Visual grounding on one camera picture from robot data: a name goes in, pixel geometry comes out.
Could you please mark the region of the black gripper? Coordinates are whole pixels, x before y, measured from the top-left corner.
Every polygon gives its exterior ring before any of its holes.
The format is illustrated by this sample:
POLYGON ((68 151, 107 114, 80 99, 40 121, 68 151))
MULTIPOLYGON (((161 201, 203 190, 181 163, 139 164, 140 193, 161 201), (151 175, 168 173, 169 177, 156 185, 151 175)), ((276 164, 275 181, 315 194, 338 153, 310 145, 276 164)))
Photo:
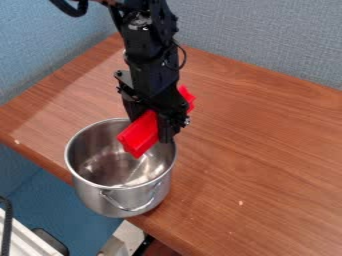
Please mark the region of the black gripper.
POLYGON ((147 110, 157 115, 160 143, 171 143, 187 126, 189 104, 177 91, 184 63, 173 36, 177 17, 169 9, 113 9, 112 20, 124 43, 128 69, 116 71, 117 92, 131 121, 147 110))

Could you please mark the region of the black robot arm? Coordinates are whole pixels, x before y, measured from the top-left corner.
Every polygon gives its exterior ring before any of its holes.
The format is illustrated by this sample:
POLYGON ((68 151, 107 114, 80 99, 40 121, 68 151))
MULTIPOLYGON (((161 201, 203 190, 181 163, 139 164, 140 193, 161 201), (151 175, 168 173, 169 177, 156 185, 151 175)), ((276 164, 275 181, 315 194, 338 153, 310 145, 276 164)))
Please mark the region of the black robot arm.
POLYGON ((92 2, 103 5, 123 40, 128 66, 115 72, 128 117, 156 113, 157 140, 169 143, 188 124, 189 106, 177 91, 187 52, 175 40, 177 16, 167 0, 49 0, 69 17, 87 14, 92 2))

